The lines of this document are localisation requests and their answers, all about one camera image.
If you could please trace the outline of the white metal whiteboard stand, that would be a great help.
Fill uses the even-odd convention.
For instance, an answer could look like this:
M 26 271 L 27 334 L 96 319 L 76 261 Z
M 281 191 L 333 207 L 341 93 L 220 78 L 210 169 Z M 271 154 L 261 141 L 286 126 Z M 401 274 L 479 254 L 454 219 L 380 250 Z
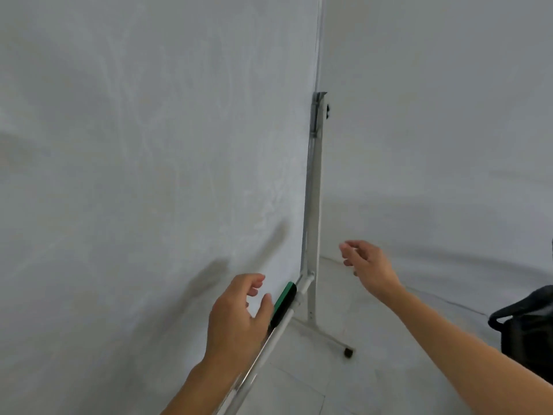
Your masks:
M 306 303 L 306 321 L 301 323 L 343 351 L 350 360 L 355 349 L 325 332 L 317 322 L 317 281 L 320 264 L 320 230 L 322 216 L 322 155 L 323 126 L 329 116 L 326 92 L 316 92 L 311 105 L 308 135 L 308 159 L 302 238 L 301 276 L 298 281 L 298 300 Z

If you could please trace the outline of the green and black board eraser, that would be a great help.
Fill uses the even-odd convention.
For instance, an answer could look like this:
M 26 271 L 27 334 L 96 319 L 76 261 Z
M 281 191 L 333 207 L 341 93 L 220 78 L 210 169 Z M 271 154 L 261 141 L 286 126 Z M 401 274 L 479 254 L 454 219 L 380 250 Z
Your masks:
M 271 333 L 273 329 L 277 328 L 281 321 L 284 319 L 287 311 L 294 302 L 297 290 L 297 286 L 294 282 L 287 283 L 283 292 L 280 294 L 279 298 L 274 304 L 274 310 L 272 318 L 270 320 L 268 332 Z

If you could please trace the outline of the person's right forearm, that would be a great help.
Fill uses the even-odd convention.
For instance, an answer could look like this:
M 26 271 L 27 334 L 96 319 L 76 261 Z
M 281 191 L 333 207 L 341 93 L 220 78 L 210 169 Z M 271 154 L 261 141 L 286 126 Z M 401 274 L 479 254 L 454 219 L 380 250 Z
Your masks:
M 553 415 L 553 385 L 392 284 L 377 298 L 476 415 Z

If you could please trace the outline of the black office chair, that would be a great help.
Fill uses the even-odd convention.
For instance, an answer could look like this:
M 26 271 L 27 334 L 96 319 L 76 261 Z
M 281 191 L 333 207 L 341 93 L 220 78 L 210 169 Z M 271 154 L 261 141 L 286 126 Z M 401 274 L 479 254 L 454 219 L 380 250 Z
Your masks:
M 490 328 L 501 334 L 501 352 L 553 385 L 553 285 L 494 312 Z

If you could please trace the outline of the person's left forearm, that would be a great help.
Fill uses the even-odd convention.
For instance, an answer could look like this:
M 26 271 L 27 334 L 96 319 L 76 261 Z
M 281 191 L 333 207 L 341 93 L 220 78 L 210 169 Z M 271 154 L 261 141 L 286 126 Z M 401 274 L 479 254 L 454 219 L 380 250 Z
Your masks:
M 243 370 L 228 360 L 205 357 L 160 415 L 213 415 Z

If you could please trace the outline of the large white whiteboard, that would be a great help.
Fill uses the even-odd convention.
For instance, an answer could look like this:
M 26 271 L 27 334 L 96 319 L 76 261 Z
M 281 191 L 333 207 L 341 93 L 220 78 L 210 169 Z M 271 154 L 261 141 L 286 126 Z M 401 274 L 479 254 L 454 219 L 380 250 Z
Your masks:
M 300 275 L 321 0 L 0 0 L 0 415 L 158 415 Z

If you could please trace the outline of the person's left hand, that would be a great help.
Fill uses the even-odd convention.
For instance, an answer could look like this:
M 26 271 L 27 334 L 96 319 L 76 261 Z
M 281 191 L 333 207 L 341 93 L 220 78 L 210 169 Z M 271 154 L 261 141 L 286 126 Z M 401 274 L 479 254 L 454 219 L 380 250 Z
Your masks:
M 247 298 L 258 294 L 265 278 L 260 273 L 247 273 L 231 280 L 212 307 L 204 358 L 228 360 L 243 372 L 250 367 L 265 338 L 254 338 L 255 315 L 248 311 Z

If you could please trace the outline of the white whiteboard marker tray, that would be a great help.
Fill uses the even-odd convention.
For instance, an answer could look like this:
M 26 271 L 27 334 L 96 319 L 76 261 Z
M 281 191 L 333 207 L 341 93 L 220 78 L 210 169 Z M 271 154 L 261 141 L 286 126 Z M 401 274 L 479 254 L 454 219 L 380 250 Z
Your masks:
M 218 410 L 213 415 L 237 415 L 239 409 L 243 405 L 246 397 L 253 388 L 253 384 L 260 374 L 263 366 L 267 363 L 271 353 L 275 350 L 277 343 L 280 341 L 285 329 L 291 322 L 296 308 L 301 304 L 302 300 L 306 296 L 309 287 L 314 283 L 316 275 L 314 272 L 303 274 L 299 280 L 295 283 L 297 286 L 297 293 L 293 304 L 287 311 L 284 319 L 273 329 L 270 333 L 267 333 L 266 339 L 263 342 L 262 348 L 254 359 L 251 367 L 242 374 L 236 382 L 233 384 L 230 392 L 222 401 Z

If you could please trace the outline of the person's right hand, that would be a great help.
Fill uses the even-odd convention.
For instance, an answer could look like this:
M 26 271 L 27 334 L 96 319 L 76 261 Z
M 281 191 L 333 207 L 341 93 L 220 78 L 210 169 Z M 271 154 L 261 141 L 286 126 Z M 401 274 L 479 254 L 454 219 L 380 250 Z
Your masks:
M 366 275 L 358 279 L 371 295 L 388 307 L 404 289 L 383 250 L 369 242 L 368 269 Z

